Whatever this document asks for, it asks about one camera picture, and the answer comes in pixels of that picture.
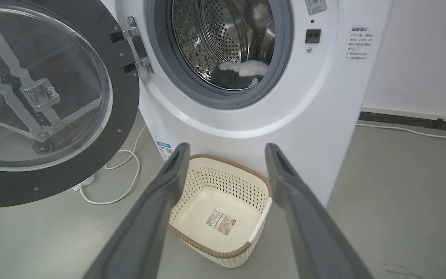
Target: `door hinge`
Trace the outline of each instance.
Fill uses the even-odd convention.
[[[154,71],[151,67],[149,57],[147,56],[147,51],[144,47],[144,43],[142,42],[142,36],[138,28],[137,19],[135,18],[135,16],[127,17],[127,25],[129,26],[128,30],[110,34],[112,43],[120,42],[123,40],[129,41],[129,43],[131,42],[130,46],[132,48],[135,61],[124,67],[125,73],[127,74],[131,71],[134,71],[135,69],[140,69],[142,67],[145,68],[148,72],[153,73]]]

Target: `power cord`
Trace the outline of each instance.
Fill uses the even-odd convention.
[[[372,127],[372,128],[380,128],[380,129],[398,129],[400,131],[406,131],[409,133],[414,133],[414,134],[420,134],[422,136],[430,136],[432,138],[443,138],[446,140],[446,136],[439,136],[436,134],[425,134],[425,133],[421,133],[421,132],[416,132],[414,130],[411,129],[405,129],[405,128],[401,128],[401,127],[393,127],[393,126],[378,126],[378,125],[369,125],[369,124],[357,124],[357,126],[361,126],[361,127]]]
[[[80,194],[82,195],[82,197],[83,197],[87,202],[92,203],[93,205],[110,205],[110,204],[112,204],[112,203],[116,203],[117,201],[120,201],[122,198],[125,198],[126,196],[128,196],[128,195],[130,194],[131,190],[133,189],[133,186],[135,185],[135,182],[137,181],[137,178],[138,178],[138,176],[139,176],[139,173],[140,173],[140,161],[139,161],[138,157],[135,155],[135,148],[137,148],[137,142],[139,141],[139,138],[140,138],[140,136],[142,135],[142,132],[144,131],[144,129],[145,129],[146,127],[147,127],[147,125],[144,125],[144,127],[142,128],[142,130],[140,130],[140,133],[139,133],[139,135],[137,136],[137,138],[136,138],[136,140],[135,140],[135,144],[133,145],[133,151],[132,151],[132,150],[119,150],[119,151],[117,152],[117,154],[120,153],[120,152],[128,152],[128,153],[130,153],[130,156],[129,156],[125,161],[123,161],[122,163],[117,164],[117,165],[114,166],[114,167],[108,167],[108,163],[106,163],[106,165],[104,166],[104,168],[107,169],[107,170],[113,170],[113,169],[115,169],[115,168],[119,168],[119,167],[123,166],[123,165],[124,165],[126,162],[128,162],[132,157],[135,158],[135,160],[137,161],[137,172],[135,173],[135,177],[133,178],[132,184],[130,185],[129,189],[125,192],[125,194],[122,194],[122,196],[120,196],[120,197],[117,198],[116,200],[113,200],[113,201],[105,201],[105,202],[98,202],[98,201],[91,201],[91,200],[89,200],[89,199],[85,196],[84,191],[82,190],[82,185],[79,185],[79,186],[78,186],[78,189],[79,189],[79,191],[80,191]]]

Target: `white basket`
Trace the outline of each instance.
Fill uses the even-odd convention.
[[[272,201],[269,182],[258,172],[216,156],[193,155],[168,230],[211,261],[236,268],[256,246]]]

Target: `white wall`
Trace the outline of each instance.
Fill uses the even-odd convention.
[[[363,111],[446,120],[445,0],[394,0]]]

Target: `concrete floor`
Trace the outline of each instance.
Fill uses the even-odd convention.
[[[138,117],[124,148],[133,146],[143,125]],[[121,202],[90,205],[70,189],[0,208],[0,278],[80,278],[163,164],[148,134],[141,142],[139,182]],[[88,197],[120,196],[135,168],[131,161],[102,169],[87,186]],[[328,210],[377,279],[446,279],[446,140],[358,127]],[[172,277],[297,278],[284,212],[272,206],[253,255],[234,270],[167,233],[158,278]]]

